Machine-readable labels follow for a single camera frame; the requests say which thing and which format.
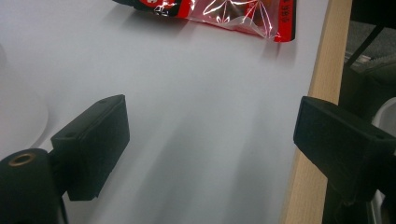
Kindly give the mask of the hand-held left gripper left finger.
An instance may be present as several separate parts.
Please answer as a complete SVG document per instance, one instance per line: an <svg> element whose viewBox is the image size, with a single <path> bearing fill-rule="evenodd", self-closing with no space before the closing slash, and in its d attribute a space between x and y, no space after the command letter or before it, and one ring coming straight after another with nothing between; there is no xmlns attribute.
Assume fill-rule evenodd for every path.
<svg viewBox="0 0 396 224"><path fill-rule="evenodd" d="M50 141L49 158L58 192L72 201L98 197L130 141L125 96L94 103Z"/></svg>

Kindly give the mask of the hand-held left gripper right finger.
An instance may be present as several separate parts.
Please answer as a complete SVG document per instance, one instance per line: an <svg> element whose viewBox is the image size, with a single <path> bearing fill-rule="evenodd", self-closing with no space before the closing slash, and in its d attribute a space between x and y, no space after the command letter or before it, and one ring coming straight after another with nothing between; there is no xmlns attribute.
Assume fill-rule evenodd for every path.
<svg viewBox="0 0 396 224"><path fill-rule="evenodd" d="M293 141L348 203L396 202L396 137L333 103L302 98Z"/></svg>

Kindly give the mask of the red snack packet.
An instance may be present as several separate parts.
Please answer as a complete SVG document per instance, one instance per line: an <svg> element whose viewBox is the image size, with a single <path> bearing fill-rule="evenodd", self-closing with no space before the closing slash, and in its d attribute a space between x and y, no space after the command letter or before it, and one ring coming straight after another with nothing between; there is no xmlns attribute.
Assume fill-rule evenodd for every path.
<svg viewBox="0 0 396 224"><path fill-rule="evenodd" d="M295 39L297 0L113 0L155 15L198 21L259 35L277 43Z"/></svg>

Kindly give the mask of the white curved object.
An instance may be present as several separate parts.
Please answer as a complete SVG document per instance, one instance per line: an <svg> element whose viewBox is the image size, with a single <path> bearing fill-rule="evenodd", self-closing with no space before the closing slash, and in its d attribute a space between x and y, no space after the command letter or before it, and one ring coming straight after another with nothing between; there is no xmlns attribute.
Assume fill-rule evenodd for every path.
<svg viewBox="0 0 396 224"><path fill-rule="evenodd" d="M396 137L396 97L390 98L378 109L372 124Z"/></svg>

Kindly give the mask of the dark chair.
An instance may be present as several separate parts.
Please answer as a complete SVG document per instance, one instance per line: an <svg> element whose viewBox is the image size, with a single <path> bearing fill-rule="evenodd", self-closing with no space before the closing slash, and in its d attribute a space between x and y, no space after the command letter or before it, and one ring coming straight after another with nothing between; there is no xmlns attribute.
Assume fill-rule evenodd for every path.
<svg viewBox="0 0 396 224"><path fill-rule="evenodd" d="M338 104L371 122L379 108L390 98L396 97L396 60L361 72L354 70L352 64L384 28L396 30L396 0L353 0L350 19L375 28L344 65Z"/></svg>

